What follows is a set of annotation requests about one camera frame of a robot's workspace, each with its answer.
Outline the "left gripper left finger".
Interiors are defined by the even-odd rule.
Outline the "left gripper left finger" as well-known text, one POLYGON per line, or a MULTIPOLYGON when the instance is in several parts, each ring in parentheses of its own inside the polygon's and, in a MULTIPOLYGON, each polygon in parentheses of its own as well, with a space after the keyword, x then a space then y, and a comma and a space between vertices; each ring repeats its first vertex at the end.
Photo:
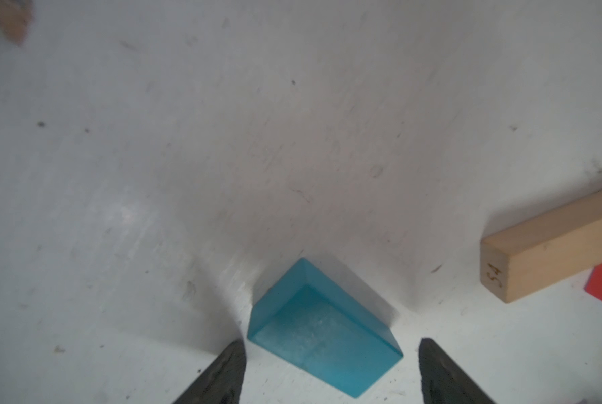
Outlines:
POLYGON ((239 404, 247 356, 237 339, 174 401, 174 404, 239 404))

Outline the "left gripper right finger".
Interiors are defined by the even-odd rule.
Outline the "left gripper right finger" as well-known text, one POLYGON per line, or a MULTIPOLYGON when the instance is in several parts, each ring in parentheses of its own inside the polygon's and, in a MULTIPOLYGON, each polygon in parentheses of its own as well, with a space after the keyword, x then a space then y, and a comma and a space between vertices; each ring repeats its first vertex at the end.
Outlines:
POLYGON ((425 404, 495 404, 432 338, 420 340, 418 356, 425 404))

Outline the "teal rectangular block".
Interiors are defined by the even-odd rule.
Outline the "teal rectangular block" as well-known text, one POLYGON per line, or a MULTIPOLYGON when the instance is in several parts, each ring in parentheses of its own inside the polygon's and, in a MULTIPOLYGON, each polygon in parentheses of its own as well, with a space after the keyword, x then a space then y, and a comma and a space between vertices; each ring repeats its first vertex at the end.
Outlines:
POLYGON ((247 338, 353 398, 404 357, 390 328, 305 258, 254 304, 247 338))

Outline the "natural wood block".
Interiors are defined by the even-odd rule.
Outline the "natural wood block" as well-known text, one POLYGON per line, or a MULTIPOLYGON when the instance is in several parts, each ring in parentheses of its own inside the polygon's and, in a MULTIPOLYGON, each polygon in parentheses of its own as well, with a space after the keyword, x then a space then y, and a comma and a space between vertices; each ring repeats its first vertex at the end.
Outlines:
POLYGON ((598 264, 602 264, 602 190, 480 242, 480 282, 505 303, 598 264))

